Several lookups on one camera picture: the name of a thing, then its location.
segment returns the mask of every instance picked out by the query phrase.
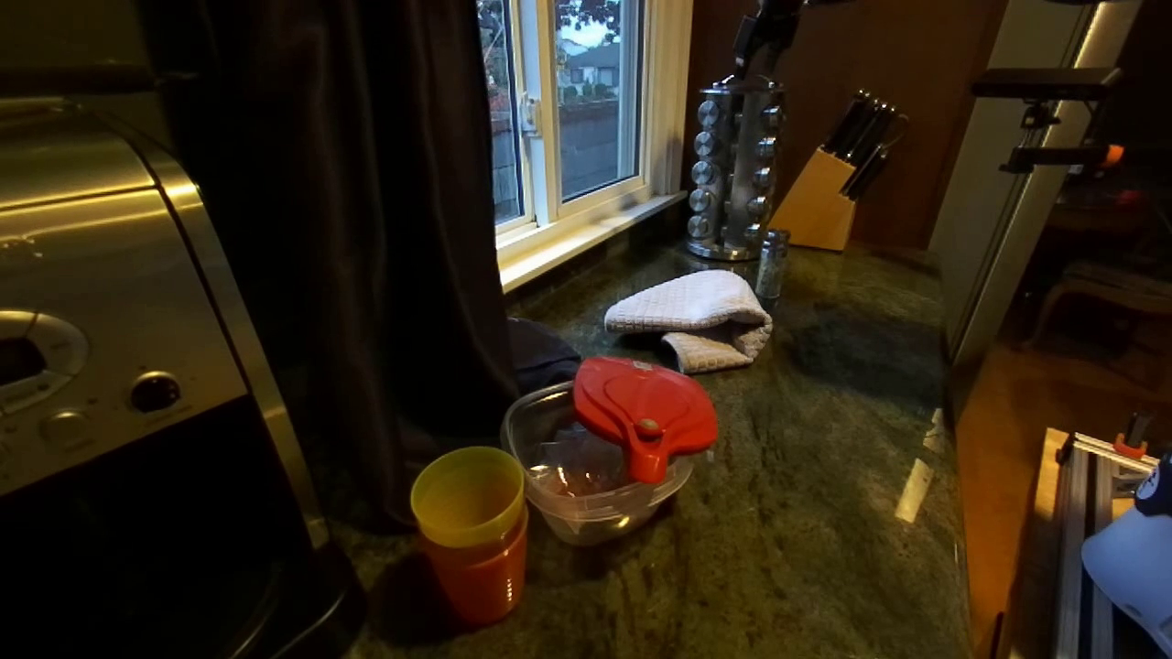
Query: windowsill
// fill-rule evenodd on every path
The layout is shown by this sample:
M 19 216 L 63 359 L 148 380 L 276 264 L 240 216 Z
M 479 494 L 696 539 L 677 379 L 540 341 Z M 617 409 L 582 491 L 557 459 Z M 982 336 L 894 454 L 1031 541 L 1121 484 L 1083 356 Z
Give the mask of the windowsill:
M 685 195 L 652 199 L 652 201 L 623 208 L 610 219 L 580 225 L 574 232 L 565 232 L 557 237 L 533 236 L 529 246 L 504 246 L 499 248 L 504 290 L 513 292 L 513 290 L 557 270 L 560 264 L 606 246 L 610 237 L 627 236 L 629 229 L 659 216 L 663 208 L 671 208 L 681 199 Z

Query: kitchen counter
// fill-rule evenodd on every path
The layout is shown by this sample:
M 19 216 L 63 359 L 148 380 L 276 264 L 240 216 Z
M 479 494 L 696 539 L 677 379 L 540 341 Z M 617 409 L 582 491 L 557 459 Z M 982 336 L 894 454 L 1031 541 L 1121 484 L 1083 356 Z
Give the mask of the kitchen counter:
M 659 359 L 610 303 L 712 267 L 634 236 L 513 292 L 582 356 Z M 939 284 L 897 262 L 794 248 L 768 349 L 701 374 L 721 439 L 694 484 L 617 547 L 533 525 L 524 608 L 456 635 L 412 539 L 336 525 L 369 656 L 970 656 L 958 451 L 939 430 Z

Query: window frame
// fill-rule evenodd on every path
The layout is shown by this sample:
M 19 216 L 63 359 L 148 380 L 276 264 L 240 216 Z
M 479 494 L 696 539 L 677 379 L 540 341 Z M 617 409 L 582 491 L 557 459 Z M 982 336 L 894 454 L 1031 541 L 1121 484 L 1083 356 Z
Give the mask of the window frame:
M 634 225 L 685 199 L 685 118 L 694 0 L 641 0 L 641 77 L 639 77 L 639 160 L 634 175 L 606 190 L 560 201 L 560 121 L 557 121 L 557 0 L 511 0 L 513 41 L 513 118 L 519 141 L 519 187 L 529 216 L 499 225 L 499 276 L 513 292 L 580 254 L 629 232 Z

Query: window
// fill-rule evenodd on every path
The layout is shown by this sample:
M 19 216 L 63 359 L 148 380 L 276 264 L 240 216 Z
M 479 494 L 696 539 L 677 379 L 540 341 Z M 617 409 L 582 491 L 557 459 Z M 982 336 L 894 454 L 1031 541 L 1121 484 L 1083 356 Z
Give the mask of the window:
M 694 0 L 479 0 L 504 287 L 681 199 Z

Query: dark curtain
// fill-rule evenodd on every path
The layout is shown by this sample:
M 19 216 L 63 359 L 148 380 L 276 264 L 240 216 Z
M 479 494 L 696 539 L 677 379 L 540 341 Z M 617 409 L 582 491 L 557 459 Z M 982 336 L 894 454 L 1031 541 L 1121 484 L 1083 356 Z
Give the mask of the dark curtain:
M 413 469 L 518 395 L 478 0 L 141 0 L 294 420 L 408 525 Z

